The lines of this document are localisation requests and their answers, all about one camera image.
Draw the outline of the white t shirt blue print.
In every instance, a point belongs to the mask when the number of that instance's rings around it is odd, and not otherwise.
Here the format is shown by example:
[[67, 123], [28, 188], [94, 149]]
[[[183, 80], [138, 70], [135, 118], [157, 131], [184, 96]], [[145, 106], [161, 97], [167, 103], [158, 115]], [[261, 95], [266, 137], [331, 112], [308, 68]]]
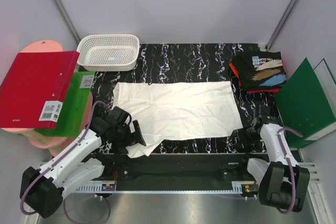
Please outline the white t shirt blue print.
[[113, 106], [130, 113], [140, 125], [145, 145], [127, 147], [130, 158], [149, 156], [163, 140], [227, 137], [243, 126], [228, 81], [119, 82]]

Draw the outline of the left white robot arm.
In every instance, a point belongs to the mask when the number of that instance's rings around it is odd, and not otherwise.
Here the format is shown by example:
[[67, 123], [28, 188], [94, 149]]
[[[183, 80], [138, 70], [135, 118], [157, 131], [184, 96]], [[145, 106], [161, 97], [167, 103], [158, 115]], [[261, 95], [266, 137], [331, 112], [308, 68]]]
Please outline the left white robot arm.
[[66, 197], [90, 180], [117, 179], [112, 158], [94, 151], [112, 144], [116, 155], [127, 155], [127, 147], [146, 145], [138, 120], [115, 107], [106, 116], [90, 116], [86, 128], [57, 156], [39, 168], [29, 167], [22, 175], [20, 210], [25, 215], [50, 217]]

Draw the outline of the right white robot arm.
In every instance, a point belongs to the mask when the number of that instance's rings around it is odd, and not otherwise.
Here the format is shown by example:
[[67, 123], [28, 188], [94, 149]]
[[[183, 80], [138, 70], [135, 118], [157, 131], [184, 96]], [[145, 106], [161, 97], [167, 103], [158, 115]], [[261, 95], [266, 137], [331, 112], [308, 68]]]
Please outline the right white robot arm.
[[[310, 181], [308, 169], [300, 167], [292, 155], [286, 131], [302, 137], [301, 133], [284, 126], [280, 118], [272, 116], [268, 106], [260, 105], [254, 110], [251, 125], [234, 130], [230, 136], [235, 140], [234, 149], [247, 155], [244, 164], [238, 167], [239, 176], [244, 180], [254, 178], [260, 203], [275, 207], [282, 214], [302, 210]], [[265, 144], [268, 161], [250, 154], [257, 142]]]

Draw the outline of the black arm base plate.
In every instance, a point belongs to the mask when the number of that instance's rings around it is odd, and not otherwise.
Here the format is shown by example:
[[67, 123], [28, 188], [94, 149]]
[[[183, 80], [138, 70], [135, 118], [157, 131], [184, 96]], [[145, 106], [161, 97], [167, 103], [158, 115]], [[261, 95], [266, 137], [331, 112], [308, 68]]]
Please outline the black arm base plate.
[[233, 190], [232, 182], [253, 181], [247, 160], [261, 154], [151, 154], [139, 158], [93, 153], [105, 166], [102, 180], [117, 180], [116, 190], [125, 193], [219, 193]]

